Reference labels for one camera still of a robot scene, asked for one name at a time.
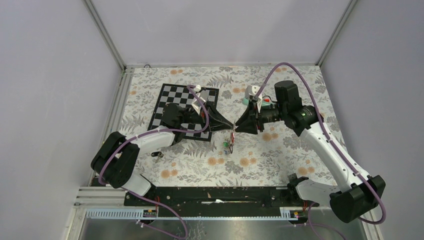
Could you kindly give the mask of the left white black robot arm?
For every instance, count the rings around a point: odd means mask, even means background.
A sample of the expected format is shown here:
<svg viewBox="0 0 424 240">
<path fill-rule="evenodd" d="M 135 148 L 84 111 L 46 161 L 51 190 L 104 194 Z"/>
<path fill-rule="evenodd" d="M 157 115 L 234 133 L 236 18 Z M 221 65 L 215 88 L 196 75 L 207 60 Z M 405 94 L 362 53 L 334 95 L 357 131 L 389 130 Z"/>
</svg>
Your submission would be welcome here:
<svg viewBox="0 0 424 240">
<path fill-rule="evenodd" d="M 135 163 L 139 155 L 178 144 L 189 133 L 184 124 L 200 125 L 198 133 L 234 127 L 209 101 L 199 111 L 191 106 L 183 108 L 169 103 L 163 109 L 160 126 L 133 137 L 126 137 L 118 131 L 107 137 L 90 165 L 98 174 L 98 182 L 134 192 L 144 206 L 152 204 L 155 200 L 155 192 L 151 189 L 153 185 L 142 175 L 134 173 Z"/>
</svg>

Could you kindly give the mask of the keyring with coloured key tags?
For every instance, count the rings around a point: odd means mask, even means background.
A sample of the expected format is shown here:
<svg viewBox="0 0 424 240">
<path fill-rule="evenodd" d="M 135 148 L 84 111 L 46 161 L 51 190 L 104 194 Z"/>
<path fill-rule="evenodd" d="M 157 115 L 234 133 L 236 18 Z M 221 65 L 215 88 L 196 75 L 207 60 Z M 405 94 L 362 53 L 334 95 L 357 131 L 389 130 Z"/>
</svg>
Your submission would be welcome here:
<svg viewBox="0 0 424 240">
<path fill-rule="evenodd" d="M 234 134 L 235 134 L 235 128 L 233 128 L 230 131 L 229 136 L 227 138 L 225 138 L 224 141 L 223 141 L 223 147 L 225 148 L 224 153 L 226 155 L 230 155 L 234 152 L 234 143 L 235 142 L 231 143 L 231 140 L 230 140 L 231 132 L 234 132 Z"/>
</svg>

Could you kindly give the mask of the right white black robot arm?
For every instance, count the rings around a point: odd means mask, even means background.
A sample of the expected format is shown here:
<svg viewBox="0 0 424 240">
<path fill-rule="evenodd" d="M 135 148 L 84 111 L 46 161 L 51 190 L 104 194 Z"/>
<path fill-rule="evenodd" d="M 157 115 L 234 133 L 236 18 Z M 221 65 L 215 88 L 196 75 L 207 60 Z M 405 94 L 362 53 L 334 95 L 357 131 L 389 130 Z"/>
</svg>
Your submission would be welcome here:
<svg viewBox="0 0 424 240">
<path fill-rule="evenodd" d="M 284 124 L 307 143 L 319 156 L 336 181 L 335 186 L 317 183 L 301 177 L 292 180 L 287 191 L 287 201 L 299 206 L 312 201 L 330 207 L 344 223 L 359 219 L 379 205 L 386 187 L 380 175 L 371 176 L 359 166 L 330 133 L 321 115 L 312 105 L 304 105 L 297 85 L 291 80 L 274 85 L 276 102 L 263 105 L 263 97 L 256 96 L 260 87 L 245 90 L 247 108 L 236 121 L 237 133 L 256 135 L 264 125 L 283 121 Z"/>
</svg>

